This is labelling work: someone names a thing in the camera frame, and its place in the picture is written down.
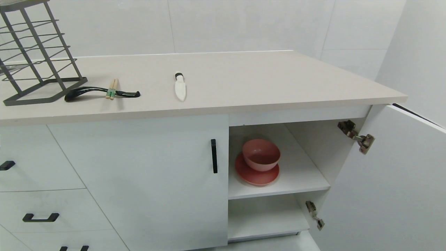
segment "cabinet hinge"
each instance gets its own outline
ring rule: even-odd
[[[324,227],[325,223],[324,223],[324,220],[317,217],[316,205],[311,201],[306,201],[305,205],[307,206],[308,212],[311,214],[311,217],[318,223],[319,231],[321,231],[322,228]]]
[[[355,131],[355,127],[356,124],[351,120],[338,123],[338,128],[341,129],[341,131],[347,135],[347,137],[358,142],[359,151],[366,154],[372,146],[373,141],[375,141],[375,137],[370,134],[367,134],[366,136],[358,136],[358,132]]]

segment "beige countertop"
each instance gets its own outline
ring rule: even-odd
[[[119,78],[119,90],[140,91],[141,97],[110,101],[104,92],[89,92],[72,103],[63,98],[37,105],[1,103],[0,126],[391,104],[407,99],[294,51],[88,57],[80,58],[77,65],[88,78],[83,86],[108,88],[113,78]],[[47,68],[39,65],[42,76],[51,75]],[[27,70],[17,75],[32,74]],[[184,75],[185,102],[174,93],[175,71]],[[61,74],[74,76],[74,71]],[[57,88],[51,84],[28,96],[55,93]],[[13,94],[11,84],[2,82],[1,101]]]

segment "black ladle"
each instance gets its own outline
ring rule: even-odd
[[[92,91],[107,92],[108,89],[101,88],[101,87],[91,87],[91,86],[79,87],[79,88],[69,91],[65,95],[65,102],[71,102],[76,97],[79,97],[80,95],[82,95],[86,92],[92,92]],[[140,92],[123,92],[123,91],[116,91],[116,95],[124,97],[124,98],[137,98],[137,97],[141,96]]]

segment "white drawer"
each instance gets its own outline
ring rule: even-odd
[[[31,251],[14,235],[0,226],[0,251]]]
[[[0,192],[85,188],[46,125],[0,127]]]
[[[11,233],[87,231],[112,229],[87,189],[0,192],[0,223]],[[24,216],[34,214],[31,222]],[[59,216],[48,220],[54,213]]]
[[[127,247],[112,230],[63,232],[63,233],[15,233],[33,251],[59,251],[68,247],[69,251],[80,251],[88,246],[88,251],[128,251]]]

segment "gray dish drying rack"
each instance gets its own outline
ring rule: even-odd
[[[69,51],[69,47],[65,43],[63,38],[64,33],[61,33],[57,21],[48,5],[49,0],[0,0],[0,15],[3,18],[6,26],[0,27],[0,34],[9,34],[12,39],[10,41],[6,41],[3,44],[0,44],[0,52],[1,51],[10,51],[12,56],[7,57],[6,59],[0,58],[0,77],[5,76],[2,81],[9,81],[17,94],[3,101],[6,106],[11,105],[30,105],[30,104],[41,104],[41,103],[51,103],[59,98],[63,97],[70,90],[81,86],[82,84],[87,82],[86,77],[82,77],[78,67],[76,66],[76,59],[73,58]],[[31,7],[33,5],[43,4],[48,13],[47,20],[39,20],[32,21],[26,12],[26,8]],[[23,16],[23,22],[12,24],[8,19],[9,12],[20,12]],[[52,25],[54,27],[54,33],[49,34],[38,34],[36,28],[43,25]],[[30,35],[23,36],[24,32],[31,33]],[[60,40],[59,46],[45,46],[45,43],[52,41],[54,39]],[[34,39],[32,46],[23,46],[21,40],[22,39]],[[48,49],[56,50],[55,53],[49,54]],[[32,60],[29,56],[29,53],[33,50],[40,50],[44,59],[42,60]],[[54,56],[66,52],[68,58],[62,59],[53,59]],[[13,60],[19,56],[25,59],[24,63],[13,62]],[[66,61],[67,64],[63,67],[56,68],[53,62],[58,61]],[[49,69],[52,72],[52,75],[48,77],[42,77],[39,74],[36,66],[37,65],[48,65]],[[70,78],[61,78],[60,72],[67,67],[72,66],[77,74],[77,77]],[[21,72],[24,69],[31,69],[34,73],[35,77],[32,78],[14,78],[14,75]],[[23,81],[35,80],[37,83],[27,89],[22,90],[20,88],[19,83]],[[64,82],[75,82],[69,87],[65,86]],[[49,83],[58,83],[61,91],[55,93],[53,96],[45,97],[45,98],[36,98],[36,99],[21,99],[25,95],[28,95]]]

